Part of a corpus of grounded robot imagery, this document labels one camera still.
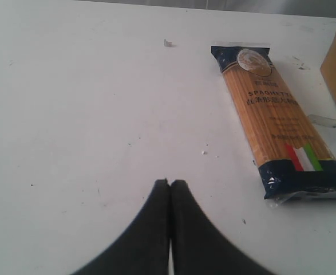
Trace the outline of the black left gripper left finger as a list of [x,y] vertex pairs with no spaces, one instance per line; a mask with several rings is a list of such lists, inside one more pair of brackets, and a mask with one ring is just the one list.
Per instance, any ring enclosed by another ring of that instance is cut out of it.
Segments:
[[75,274],[168,274],[170,186],[155,181],[143,207],[124,232]]

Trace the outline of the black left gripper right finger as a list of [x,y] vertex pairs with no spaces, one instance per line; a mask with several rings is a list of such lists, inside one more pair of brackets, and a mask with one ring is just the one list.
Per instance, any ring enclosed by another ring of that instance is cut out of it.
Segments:
[[184,180],[171,184],[174,274],[271,274],[207,218]]

